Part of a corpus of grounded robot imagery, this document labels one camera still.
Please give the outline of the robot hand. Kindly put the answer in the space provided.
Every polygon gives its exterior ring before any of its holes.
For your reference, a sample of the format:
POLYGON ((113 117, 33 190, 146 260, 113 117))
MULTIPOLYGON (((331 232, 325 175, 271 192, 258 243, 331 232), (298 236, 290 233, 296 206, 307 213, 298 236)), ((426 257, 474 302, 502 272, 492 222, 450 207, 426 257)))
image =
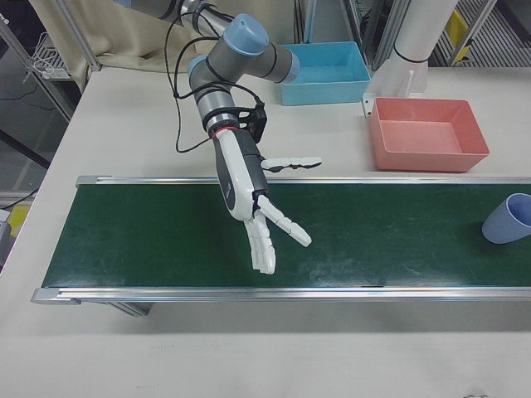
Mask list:
POLYGON ((311 237, 271 203, 264 171, 317 167, 322 159, 265 159, 251 134, 234 127, 217 130, 212 135, 212 141, 219 186, 231 216, 244 223, 251 247, 252 268, 263 274, 273 274, 275 249, 266 223, 268 220, 304 247, 311 243, 311 237))

